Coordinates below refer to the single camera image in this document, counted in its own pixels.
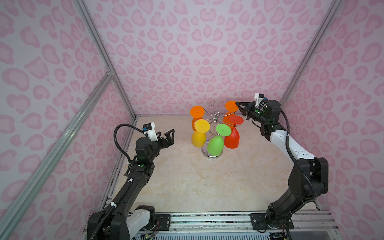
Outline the red plastic wine glass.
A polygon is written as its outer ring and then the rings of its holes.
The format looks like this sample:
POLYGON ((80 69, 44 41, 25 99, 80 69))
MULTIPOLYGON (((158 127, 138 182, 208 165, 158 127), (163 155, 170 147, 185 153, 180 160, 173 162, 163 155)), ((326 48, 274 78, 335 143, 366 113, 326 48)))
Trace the red plastic wine glass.
POLYGON ((236 149, 240 143, 240 134, 237 127, 244 122, 244 119, 237 115, 230 115, 226 121, 231 127, 231 134, 224 139, 224 144, 229 149, 236 149))

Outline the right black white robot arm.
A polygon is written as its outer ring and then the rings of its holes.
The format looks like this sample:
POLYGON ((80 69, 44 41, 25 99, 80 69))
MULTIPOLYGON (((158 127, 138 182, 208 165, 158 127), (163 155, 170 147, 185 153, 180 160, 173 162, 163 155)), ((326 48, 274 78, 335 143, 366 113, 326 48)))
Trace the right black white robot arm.
POLYGON ((329 163, 306 151, 291 136, 291 126, 280 102, 257 100, 236 102, 241 114, 253 123, 260 123, 260 132, 292 162, 288 189, 269 204, 262 220, 265 229, 289 229, 291 217, 306 204, 314 202, 329 189, 329 163))

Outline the orange plastic wine glass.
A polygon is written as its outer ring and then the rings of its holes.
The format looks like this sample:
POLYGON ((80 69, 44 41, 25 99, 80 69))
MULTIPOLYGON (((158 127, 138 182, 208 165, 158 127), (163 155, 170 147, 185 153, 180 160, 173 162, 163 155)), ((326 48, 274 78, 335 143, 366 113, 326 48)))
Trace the orange plastic wine glass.
POLYGON ((236 105, 235 101, 228 101, 225 104, 225 108, 227 110, 227 113, 223 117, 223 123, 228 125, 230 128, 234 126, 234 124, 230 121, 230 116, 234 115, 235 112, 239 109, 236 105))

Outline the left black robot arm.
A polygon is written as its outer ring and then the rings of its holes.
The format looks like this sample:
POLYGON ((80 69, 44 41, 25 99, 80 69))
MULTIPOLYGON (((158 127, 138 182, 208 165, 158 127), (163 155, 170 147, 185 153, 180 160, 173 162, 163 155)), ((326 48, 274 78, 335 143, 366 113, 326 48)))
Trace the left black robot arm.
POLYGON ((90 216, 87 223, 88 240, 133 240, 140 231, 153 235, 160 230, 161 222, 157 220, 153 206, 138 206, 133 212, 131 208, 153 175, 155 158, 162 149, 174 145, 175 130, 162 134, 156 132, 154 123, 145 124, 141 129, 129 124, 118 125, 114 131, 114 142, 125 157, 129 155, 117 140, 117 133, 122 127, 132 128, 143 136, 136 140, 134 158, 128 159, 124 185, 103 210, 90 216))

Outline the green plastic wine glass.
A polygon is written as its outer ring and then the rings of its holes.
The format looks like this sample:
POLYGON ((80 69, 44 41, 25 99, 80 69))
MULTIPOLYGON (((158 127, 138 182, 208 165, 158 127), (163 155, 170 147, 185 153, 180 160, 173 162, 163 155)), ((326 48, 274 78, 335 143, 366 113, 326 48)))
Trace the green plastic wine glass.
POLYGON ((228 137, 232 133, 232 130, 226 124, 218 124, 216 126, 216 133, 215 137, 210 140, 207 146, 209 155, 214 157, 222 154, 225 145, 223 137, 228 137))

